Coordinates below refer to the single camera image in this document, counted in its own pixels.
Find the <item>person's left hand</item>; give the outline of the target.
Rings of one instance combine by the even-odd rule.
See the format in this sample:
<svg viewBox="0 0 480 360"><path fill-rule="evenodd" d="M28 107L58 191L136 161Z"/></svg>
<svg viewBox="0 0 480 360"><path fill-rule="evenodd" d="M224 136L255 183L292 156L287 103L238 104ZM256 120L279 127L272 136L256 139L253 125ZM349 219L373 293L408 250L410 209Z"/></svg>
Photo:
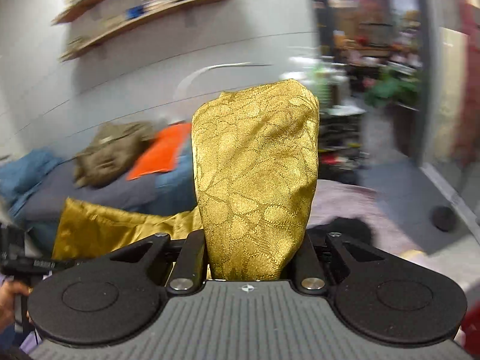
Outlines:
<svg viewBox="0 0 480 360"><path fill-rule="evenodd" d="M7 280L0 288L0 332L15 322L15 299L17 295L28 297L32 289L26 284Z"/></svg>

